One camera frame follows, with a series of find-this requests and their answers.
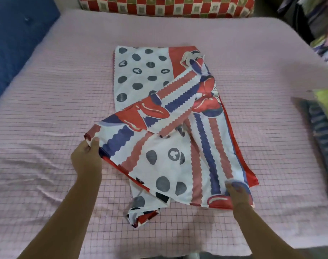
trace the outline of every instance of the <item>hand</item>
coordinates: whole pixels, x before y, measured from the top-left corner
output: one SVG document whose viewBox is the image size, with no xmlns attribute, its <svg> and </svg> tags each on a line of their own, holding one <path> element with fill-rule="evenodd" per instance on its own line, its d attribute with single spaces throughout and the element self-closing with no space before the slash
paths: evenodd
<svg viewBox="0 0 328 259">
<path fill-rule="evenodd" d="M 249 205 L 249 196 L 243 187 L 233 187 L 230 182 L 225 182 L 225 186 L 230 193 L 233 208 L 241 205 Z"/>
<path fill-rule="evenodd" d="M 71 154 L 72 165 L 79 178 L 101 179 L 101 157 L 98 154 L 99 138 L 93 138 L 91 147 L 84 140 Z"/>
</svg>

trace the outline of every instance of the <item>blanket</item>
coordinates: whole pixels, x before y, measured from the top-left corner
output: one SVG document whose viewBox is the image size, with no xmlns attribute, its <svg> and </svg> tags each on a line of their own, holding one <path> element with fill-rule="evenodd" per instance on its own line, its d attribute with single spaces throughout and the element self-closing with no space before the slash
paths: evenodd
<svg viewBox="0 0 328 259">
<path fill-rule="evenodd" d="M 232 209 L 224 182 L 258 184 L 233 136 L 204 56 L 190 47 L 117 47 L 116 113 L 96 123 L 100 156 L 131 181 L 135 228 L 177 202 Z"/>
</svg>

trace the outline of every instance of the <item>red checkered fabric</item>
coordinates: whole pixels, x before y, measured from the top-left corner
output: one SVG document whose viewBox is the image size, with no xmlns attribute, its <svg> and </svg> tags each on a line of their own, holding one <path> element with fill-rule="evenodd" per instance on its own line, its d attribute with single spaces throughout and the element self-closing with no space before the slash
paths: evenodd
<svg viewBox="0 0 328 259">
<path fill-rule="evenodd" d="M 253 13 L 254 0 L 79 0 L 84 10 L 147 16 L 233 18 Z"/>
</svg>

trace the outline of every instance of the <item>mattress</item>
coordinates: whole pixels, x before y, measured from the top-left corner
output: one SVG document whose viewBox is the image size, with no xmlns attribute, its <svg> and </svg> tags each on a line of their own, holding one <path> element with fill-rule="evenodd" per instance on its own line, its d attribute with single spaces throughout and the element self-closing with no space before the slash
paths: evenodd
<svg viewBox="0 0 328 259">
<path fill-rule="evenodd" d="M 16 258 L 76 175 L 70 154 L 114 113 L 117 45 L 195 45 L 205 54 L 246 163 L 256 212 L 295 248 L 328 245 L 324 169 L 295 99 L 328 88 L 324 62 L 272 18 L 186 19 L 67 11 L 0 98 L 0 258 Z M 103 164 L 80 258 L 248 255 L 230 211 L 171 203 L 139 229 L 128 179 Z"/>
</svg>

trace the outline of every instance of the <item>forearm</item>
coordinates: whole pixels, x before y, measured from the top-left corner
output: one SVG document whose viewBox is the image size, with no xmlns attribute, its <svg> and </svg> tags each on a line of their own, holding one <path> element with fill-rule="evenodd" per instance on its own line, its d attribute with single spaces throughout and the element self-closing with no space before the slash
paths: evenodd
<svg viewBox="0 0 328 259">
<path fill-rule="evenodd" d="M 298 251 L 282 240 L 253 210 L 250 205 L 240 205 L 234 209 L 244 238 L 254 259 L 302 259 Z"/>
<path fill-rule="evenodd" d="M 19 259 L 78 258 L 100 183 L 101 175 L 78 178 L 56 212 Z"/>
</svg>

